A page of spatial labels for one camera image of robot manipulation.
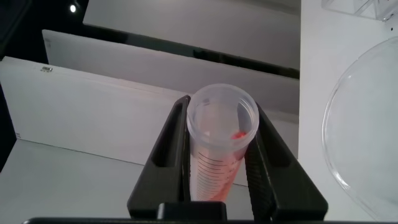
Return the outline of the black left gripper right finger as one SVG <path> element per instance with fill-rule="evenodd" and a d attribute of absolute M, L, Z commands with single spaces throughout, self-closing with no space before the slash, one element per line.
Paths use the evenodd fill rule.
<path fill-rule="evenodd" d="M 263 110 L 245 153 L 255 221 L 322 221 L 328 203 Z"/>

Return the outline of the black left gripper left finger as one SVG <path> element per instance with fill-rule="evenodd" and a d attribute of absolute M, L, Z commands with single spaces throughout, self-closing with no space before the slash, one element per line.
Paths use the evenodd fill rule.
<path fill-rule="evenodd" d="M 155 218 L 162 203 L 191 201 L 190 137 L 187 107 L 191 98 L 178 99 L 166 119 L 128 201 L 132 218 Z"/>

